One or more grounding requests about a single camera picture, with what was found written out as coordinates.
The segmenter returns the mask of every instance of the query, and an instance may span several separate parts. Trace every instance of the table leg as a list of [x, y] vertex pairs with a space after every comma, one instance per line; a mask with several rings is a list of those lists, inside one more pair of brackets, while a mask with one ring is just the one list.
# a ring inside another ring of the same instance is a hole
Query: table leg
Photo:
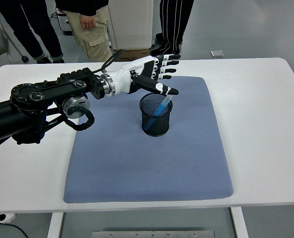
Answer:
[[241, 207], [230, 207], [237, 238], [249, 238]]
[[48, 232], [48, 238], [59, 238], [61, 225], [63, 220], [63, 212], [52, 213], [51, 223]]

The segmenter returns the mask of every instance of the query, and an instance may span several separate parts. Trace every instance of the pen holder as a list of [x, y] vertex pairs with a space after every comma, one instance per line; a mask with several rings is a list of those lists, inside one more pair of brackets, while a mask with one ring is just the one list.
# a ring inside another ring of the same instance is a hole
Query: pen holder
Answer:
[[169, 129], [169, 117], [172, 110], [172, 101], [162, 110], [160, 115], [154, 116], [165, 96], [149, 93], [142, 97], [140, 109], [142, 111], [142, 129], [150, 136], [161, 136], [166, 134]]

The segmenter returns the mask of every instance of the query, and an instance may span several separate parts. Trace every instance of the striped pants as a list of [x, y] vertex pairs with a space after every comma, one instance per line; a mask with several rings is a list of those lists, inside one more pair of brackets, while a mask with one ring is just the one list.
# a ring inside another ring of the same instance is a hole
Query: striped pants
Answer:
[[161, 0], [160, 23], [167, 48], [177, 51], [186, 30], [194, 0]]

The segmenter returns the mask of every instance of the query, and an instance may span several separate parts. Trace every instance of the white table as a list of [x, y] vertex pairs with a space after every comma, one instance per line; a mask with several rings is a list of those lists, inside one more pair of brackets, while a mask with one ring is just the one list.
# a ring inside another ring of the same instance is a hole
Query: white table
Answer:
[[[113, 63], [107, 70], [122, 64]], [[9, 99], [17, 84], [52, 81], [61, 73], [100, 66], [5, 65], [0, 68], [0, 102]], [[202, 77], [208, 86], [234, 188], [231, 197], [67, 204], [63, 194], [75, 131], [62, 123], [48, 131], [39, 145], [19, 146], [9, 139], [0, 146], [0, 213], [294, 204], [294, 73], [287, 62], [279, 58], [182, 60], [176, 68], [175, 75]]]

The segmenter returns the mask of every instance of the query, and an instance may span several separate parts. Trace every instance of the blue cushion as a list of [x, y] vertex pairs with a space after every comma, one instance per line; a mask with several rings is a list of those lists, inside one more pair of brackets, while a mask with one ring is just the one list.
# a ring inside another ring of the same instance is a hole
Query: blue cushion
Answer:
[[[77, 132], [68, 168], [66, 203], [219, 199], [233, 194], [210, 95], [202, 78], [163, 84], [172, 99], [168, 132], [142, 130], [139, 102], [148, 92], [101, 100], [89, 95], [95, 123]], [[79, 123], [86, 121], [82, 117]]]

